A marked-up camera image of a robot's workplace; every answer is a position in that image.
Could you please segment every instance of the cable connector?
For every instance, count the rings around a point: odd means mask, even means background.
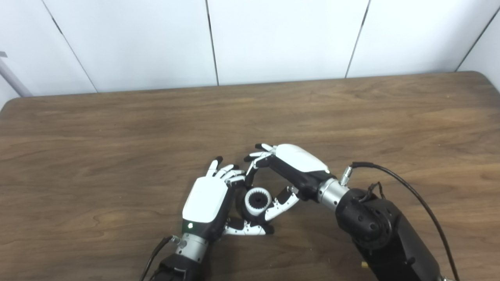
[[[349,182],[350,176],[353,173],[353,167],[352,166],[347,166],[345,168],[344,173],[342,174],[342,178],[338,182],[341,186],[345,187],[347,183]]]

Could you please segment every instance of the robotic finger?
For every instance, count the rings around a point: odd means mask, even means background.
[[[267,225],[299,201],[297,193],[297,188],[287,186],[276,198],[272,199],[269,191],[262,187],[254,187],[246,193],[243,199],[241,215],[249,222]]]

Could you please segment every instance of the white robotic hand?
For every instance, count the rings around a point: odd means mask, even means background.
[[[237,165],[217,167],[223,158],[218,156],[206,176],[194,183],[182,210],[182,233],[201,237],[209,242],[218,240],[226,224],[237,187],[244,185],[245,171]]]
[[[325,163],[296,145],[271,146],[258,143],[255,148],[263,151],[250,153],[244,159],[245,162],[251,162],[246,172],[247,189],[252,188],[254,175],[258,169],[269,167],[296,188],[294,194],[298,198],[317,202],[320,185],[329,179],[335,179]]]

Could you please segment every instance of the small plastic part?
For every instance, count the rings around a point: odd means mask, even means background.
[[[256,217],[269,207],[272,200],[269,191],[262,187],[254,187],[246,193],[244,205],[248,213]]]

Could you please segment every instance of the back of robotic hand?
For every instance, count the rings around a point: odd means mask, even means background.
[[[269,167],[293,185],[287,190],[294,191],[297,198],[315,201],[334,212],[338,226],[352,237],[356,249],[379,281],[446,281],[438,262],[409,221],[385,199],[380,182],[372,184],[368,190],[347,187],[352,170],[358,167],[377,168],[390,174],[410,189],[431,215],[443,239],[455,279],[459,281],[448,242],[436,217],[418,193],[390,170],[372,163],[354,162],[338,180],[327,165],[296,145],[256,144],[255,147],[262,151],[245,158],[246,162],[251,162],[245,179],[250,191],[258,169]],[[373,194],[377,186],[382,198]],[[282,210],[287,207],[282,204],[284,202],[286,200],[274,203]],[[272,219],[266,217],[269,210],[256,220],[262,223]]]
[[[173,254],[162,260],[150,281],[204,280],[202,263],[207,249],[223,235],[266,235],[268,225],[259,225],[229,217],[236,189],[245,186],[245,171],[237,165],[218,169],[221,156],[213,160],[205,176],[196,179],[182,210],[182,237],[164,238],[154,249],[140,281],[144,280],[152,260],[168,242],[177,244]]]

